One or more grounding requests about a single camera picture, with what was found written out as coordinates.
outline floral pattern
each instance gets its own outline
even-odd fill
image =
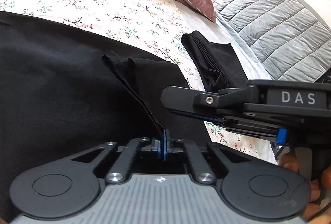
[[[191,33],[173,0],[0,0],[0,11],[71,25],[113,38],[177,64],[190,88],[203,90],[180,39]],[[250,138],[206,122],[212,141],[258,156]]]

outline quilted fabric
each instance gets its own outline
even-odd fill
[[[303,0],[212,0],[275,80],[314,82],[331,66],[331,30]]]

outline gray ribbed plate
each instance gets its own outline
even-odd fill
[[[188,175],[133,174],[125,184],[109,185],[84,212],[62,220],[25,216],[12,224],[262,224],[229,209],[211,186],[194,183]],[[300,217],[278,222],[303,224]]]

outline white sheet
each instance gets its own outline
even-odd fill
[[[221,24],[172,0],[0,0],[0,10],[68,24],[141,48],[177,64],[190,87],[203,90],[199,73],[180,42],[183,33],[199,30],[212,42],[231,43],[249,79],[264,78]],[[211,123],[206,126],[213,141],[273,162],[269,150],[258,152],[251,138]]]

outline black fabric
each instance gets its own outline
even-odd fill
[[[247,76],[231,44],[209,42],[198,31],[184,34],[181,41],[200,73],[205,91],[245,87]]]
[[[8,193],[17,175],[103,142],[158,137],[163,127],[204,146],[203,122],[161,106],[170,85],[188,87],[177,65],[146,51],[0,12],[0,216],[17,215]]]

